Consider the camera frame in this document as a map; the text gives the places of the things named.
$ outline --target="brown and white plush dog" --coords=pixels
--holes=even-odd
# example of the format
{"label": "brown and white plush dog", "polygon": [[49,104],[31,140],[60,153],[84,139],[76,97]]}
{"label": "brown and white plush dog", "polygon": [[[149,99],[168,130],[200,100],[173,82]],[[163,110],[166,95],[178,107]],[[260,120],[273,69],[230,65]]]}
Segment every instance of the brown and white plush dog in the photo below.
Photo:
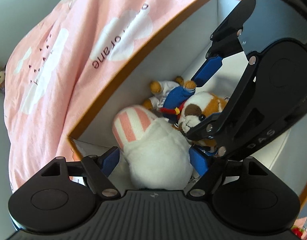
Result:
{"label": "brown and white plush dog", "polygon": [[[186,135],[190,128],[202,122],[206,117],[213,113],[222,112],[227,101],[206,91],[195,93],[184,104],[178,122],[179,131]],[[216,141],[213,139],[202,139],[194,144],[211,147],[215,150]]]}

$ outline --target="metal screw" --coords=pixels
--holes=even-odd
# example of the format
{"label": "metal screw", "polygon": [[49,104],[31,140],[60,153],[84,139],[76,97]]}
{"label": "metal screw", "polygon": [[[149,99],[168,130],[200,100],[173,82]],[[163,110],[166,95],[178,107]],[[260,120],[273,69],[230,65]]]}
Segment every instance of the metal screw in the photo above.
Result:
{"label": "metal screw", "polygon": [[219,150],[218,150],[218,155],[219,155],[220,157],[221,157],[221,156],[224,156],[224,155],[226,154],[226,151],[227,151],[226,147],[221,146],[221,147],[219,148]]}
{"label": "metal screw", "polygon": [[118,194],[118,191],[114,188],[107,188],[101,192],[105,197],[114,197]]}
{"label": "metal screw", "polygon": [[207,125],[207,132],[211,132],[212,131],[212,124],[208,124]]}
{"label": "metal screw", "polygon": [[237,36],[239,37],[241,35],[241,33],[242,33],[242,29],[238,30],[237,31]]}
{"label": "metal screw", "polygon": [[203,189],[196,188],[191,190],[189,194],[193,197],[202,197],[206,194],[206,192]]}
{"label": "metal screw", "polygon": [[250,65],[254,65],[255,62],[256,62],[257,58],[255,56],[252,56],[250,59],[249,59],[249,64]]}

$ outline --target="bedding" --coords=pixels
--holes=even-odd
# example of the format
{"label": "bedding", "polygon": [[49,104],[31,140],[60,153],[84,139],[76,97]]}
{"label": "bedding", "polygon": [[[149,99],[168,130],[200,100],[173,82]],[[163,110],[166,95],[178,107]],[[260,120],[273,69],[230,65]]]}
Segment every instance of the bedding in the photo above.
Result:
{"label": "bedding", "polygon": [[155,33],[195,0],[61,0],[16,46],[4,117],[13,192],[56,156],[97,95]]}

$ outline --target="plush dog's eye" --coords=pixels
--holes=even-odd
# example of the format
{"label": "plush dog's eye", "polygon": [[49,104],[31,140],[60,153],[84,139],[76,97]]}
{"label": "plush dog's eye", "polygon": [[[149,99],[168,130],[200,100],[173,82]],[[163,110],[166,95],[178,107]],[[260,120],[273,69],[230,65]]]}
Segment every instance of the plush dog's eye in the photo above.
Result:
{"label": "plush dog's eye", "polygon": [[203,121],[206,119],[206,116],[204,114],[202,114],[201,116],[199,116],[199,121]]}

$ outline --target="brown paw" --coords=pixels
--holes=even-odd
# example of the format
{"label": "brown paw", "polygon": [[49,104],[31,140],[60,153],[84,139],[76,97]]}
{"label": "brown paw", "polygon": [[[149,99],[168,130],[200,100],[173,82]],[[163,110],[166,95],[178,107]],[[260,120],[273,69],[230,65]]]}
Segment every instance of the brown paw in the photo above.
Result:
{"label": "brown paw", "polygon": [[176,77],[175,82],[177,82],[180,86],[183,86],[184,80],[182,77]]}
{"label": "brown paw", "polygon": [[196,83],[192,80],[186,81],[183,86],[188,89],[195,89],[197,87]]}
{"label": "brown paw", "polygon": [[150,91],[153,94],[157,94],[161,92],[161,85],[159,84],[158,81],[152,81],[150,83]]}
{"label": "brown paw", "polygon": [[142,106],[146,109],[148,109],[149,111],[151,111],[153,109],[153,105],[150,101],[150,99],[146,99],[143,103]]}

